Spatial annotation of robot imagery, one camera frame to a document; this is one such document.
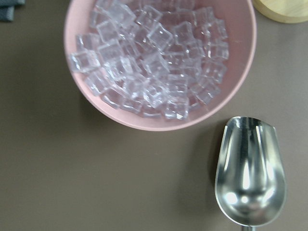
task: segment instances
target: wooden coaster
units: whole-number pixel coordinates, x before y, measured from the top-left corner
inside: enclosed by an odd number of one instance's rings
[[[280,23],[308,21],[308,0],[253,0],[254,7],[266,17]]]

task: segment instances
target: pile of ice cubes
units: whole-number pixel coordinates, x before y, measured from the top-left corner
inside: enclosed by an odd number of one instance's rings
[[[220,93],[225,23],[194,0],[98,0],[71,70],[95,96],[142,117],[186,119]]]

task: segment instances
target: pink bowl rim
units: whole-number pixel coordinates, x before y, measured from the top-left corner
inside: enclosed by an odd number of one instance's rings
[[[68,59],[67,59],[67,54],[66,54],[66,47],[68,46],[68,41],[66,39],[66,34],[68,33],[67,27],[68,27],[68,17],[69,17],[69,11],[71,9],[71,4],[73,3],[73,0],[71,0],[70,5],[68,7],[68,12],[66,14],[65,17],[65,22],[64,22],[64,52],[65,52],[65,56],[66,56],[66,61],[68,63]],[[231,98],[236,94],[236,92],[240,89],[240,87],[242,86],[243,82],[245,81],[248,72],[250,70],[250,67],[252,65],[253,59],[254,59],[254,55],[255,55],[255,51],[256,51],[256,44],[257,44],[257,21],[256,21],[256,15],[255,15],[255,11],[254,11],[254,7],[251,1],[247,1],[248,3],[248,7],[249,7],[249,12],[250,12],[250,19],[252,21],[252,39],[251,39],[251,46],[250,46],[250,52],[249,52],[249,56],[248,56],[248,60],[247,60],[247,64],[246,67],[239,79],[239,81],[237,82],[237,84],[235,85],[235,87],[233,88],[233,90],[227,95],[227,97],[222,100],[216,107],[214,107],[211,111],[209,111],[208,113],[206,113],[204,116],[201,116],[197,119],[194,119],[192,121],[189,121],[187,123],[183,123],[183,124],[179,124],[179,125],[174,125],[172,127],[147,127],[147,126],[139,126],[139,125],[135,125],[132,123],[128,123],[125,122],[123,120],[118,119],[115,116],[112,116],[110,114],[105,113],[104,110],[102,110],[100,107],[98,107],[96,104],[93,103],[93,101],[89,98],[89,96],[87,94],[85,94],[85,92],[81,89],[81,87],[79,86],[79,84],[77,83],[77,81],[74,78],[74,75],[72,73],[72,71],[70,70],[71,76],[73,77],[73,80],[75,81],[76,85],[78,86],[79,90],[82,92],[82,94],[86,97],[86,99],[97,109],[99,110],[101,113],[103,113],[105,116],[109,117],[110,119],[114,120],[115,122],[118,122],[122,125],[125,125],[127,127],[130,128],[135,128],[135,129],[139,129],[139,130],[145,130],[145,131],[172,131],[172,130],[178,130],[178,129],[182,129],[182,128],[187,128],[190,127],[192,125],[198,124],[203,120],[206,120],[207,118],[211,117],[212,115],[214,115],[216,112],[218,112],[222,107],[224,107],[230,100]]]

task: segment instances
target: scoop handle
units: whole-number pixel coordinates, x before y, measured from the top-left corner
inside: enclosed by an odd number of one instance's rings
[[[242,226],[242,231],[256,231],[256,228],[253,226]]]

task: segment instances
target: metal scoop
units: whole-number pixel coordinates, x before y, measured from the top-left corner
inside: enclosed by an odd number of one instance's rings
[[[228,121],[215,195],[222,212],[243,231],[277,218],[286,199],[286,182],[274,127],[250,117]]]

